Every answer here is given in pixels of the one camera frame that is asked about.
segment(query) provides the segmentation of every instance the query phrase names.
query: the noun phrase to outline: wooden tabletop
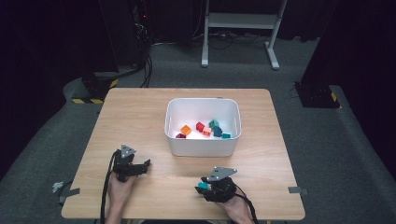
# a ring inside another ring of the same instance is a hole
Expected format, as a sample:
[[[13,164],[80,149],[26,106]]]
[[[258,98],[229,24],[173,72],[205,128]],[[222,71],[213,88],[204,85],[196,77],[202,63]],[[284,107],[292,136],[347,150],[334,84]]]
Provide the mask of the wooden tabletop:
[[[168,103],[175,98],[223,97],[239,105],[242,134],[226,158],[177,157],[164,133]],[[123,217],[136,219],[228,219],[195,190],[214,166],[232,175],[253,202],[258,220],[300,220],[305,212],[270,92],[263,89],[124,89],[109,91],[67,198],[66,218],[99,218],[107,168],[121,144],[136,150],[134,164],[151,159],[134,182]]]

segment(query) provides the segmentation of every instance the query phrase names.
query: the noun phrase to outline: white metal frame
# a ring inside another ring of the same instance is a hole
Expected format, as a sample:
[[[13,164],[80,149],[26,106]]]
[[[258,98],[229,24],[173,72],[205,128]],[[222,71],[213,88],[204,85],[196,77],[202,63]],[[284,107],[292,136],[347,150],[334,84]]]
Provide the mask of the white metal frame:
[[[265,42],[265,48],[271,61],[273,69],[279,69],[279,63],[274,52],[276,35],[282,22],[283,13],[288,0],[282,0],[280,9],[276,15],[258,15],[258,14],[234,14],[234,13],[210,13],[209,0],[206,0],[205,6],[205,29],[204,44],[202,48],[202,67],[209,66],[209,47],[208,36],[209,27],[226,27],[226,28],[248,28],[248,29],[268,29],[273,30],[269,42]]]

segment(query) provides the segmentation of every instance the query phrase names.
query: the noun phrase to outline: white bin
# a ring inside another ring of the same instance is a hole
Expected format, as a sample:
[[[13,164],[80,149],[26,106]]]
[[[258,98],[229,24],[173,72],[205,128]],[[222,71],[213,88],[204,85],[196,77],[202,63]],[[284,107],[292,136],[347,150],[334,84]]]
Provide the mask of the white bin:
[[[212,120],[219,122],[223,139],[212,134],[205,136],[196,130],[196,123],[209,127]],[[186,138],[176,138],[180,129],[188,125],[191,133]],[[172,153],[187,157],[227,157],[233,154],[241,135],[241,118],[236,101],[223,98],[176,98],[166,110],[165,134]]]

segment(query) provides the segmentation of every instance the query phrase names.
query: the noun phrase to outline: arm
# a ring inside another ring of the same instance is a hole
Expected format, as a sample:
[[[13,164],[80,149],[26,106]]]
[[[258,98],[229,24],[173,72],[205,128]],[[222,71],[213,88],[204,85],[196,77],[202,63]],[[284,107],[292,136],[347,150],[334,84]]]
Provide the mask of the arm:
[[[243,195],[240,189],[236,190],[236,193]],[[231,198],[227,203],[216,203],[219,207],[224,209],[228,217],[238,224],[253,224],[253,220],[250,218],[248,205],[246,202],[237,196]]]
[[[122,212],[127,204],[132,191],[132,185],[136,176],[130,176],[125,183],[117,179],[117,175],[112,173],[108,180],[108,197],[110,207],[108,208],[106,224],[120,224]]]

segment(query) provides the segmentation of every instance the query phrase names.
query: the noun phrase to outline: gray carpet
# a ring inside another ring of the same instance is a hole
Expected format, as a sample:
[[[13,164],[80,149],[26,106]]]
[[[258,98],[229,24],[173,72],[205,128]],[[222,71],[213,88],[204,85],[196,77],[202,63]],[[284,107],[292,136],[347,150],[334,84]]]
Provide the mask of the gray carpet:
[[[149,86],[268,89],[297,184],[309,191],[302,197],[306,217],[288,223],[396,223],[395,181],[363,134],[342,89],[331,86],[340,109],[301,106],[293,82],[301,80],[316,44],[278,39],[278,71],[272,70],[262,42],[211,48],[207,68],[200,66],[200,47],[153,46]],[[117,88],[139,87],[143,79],[143,71],[122,77]],[[64,87],[67,103],[40,129],[0,183],[0,224],[93,223],[62,218],[62,207],[51,192],[53,183],[74,178],[102,108],[71,102],[78,83],[79,79]]]

